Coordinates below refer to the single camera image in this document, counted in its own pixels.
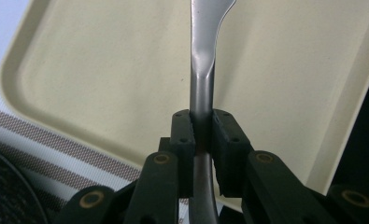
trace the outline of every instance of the tray surface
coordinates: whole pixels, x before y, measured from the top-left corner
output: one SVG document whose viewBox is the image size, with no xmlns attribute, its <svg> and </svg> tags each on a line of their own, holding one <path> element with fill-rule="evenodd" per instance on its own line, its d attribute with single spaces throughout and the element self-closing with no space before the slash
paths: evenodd
<svg viewBox="0 0 369 224">
<path fill-rule="evenodd" d="M 239 0 L 220 28 L 214 107 L 318 191 L 368 84 L 369 0 Z M 189 107 L 190 2 L 33 1 L 0 85 L 22 116 L 140 167 Z"/>
</svg>

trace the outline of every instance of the cream plastic tray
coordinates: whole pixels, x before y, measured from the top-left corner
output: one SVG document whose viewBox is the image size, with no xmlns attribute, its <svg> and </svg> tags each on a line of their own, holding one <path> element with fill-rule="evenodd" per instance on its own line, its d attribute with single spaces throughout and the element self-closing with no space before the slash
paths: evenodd
<svg viewBox="0 0 369 224">
<path fill-rule="evenodd" d="M 189 107 L 190 3 L 30 2 L 7 104 L 141 167 Z M 214 106 L 312 189 L 330 185 L 368 85 L 369 0 L 237 0 L 220 28 Z"/>
</svg>

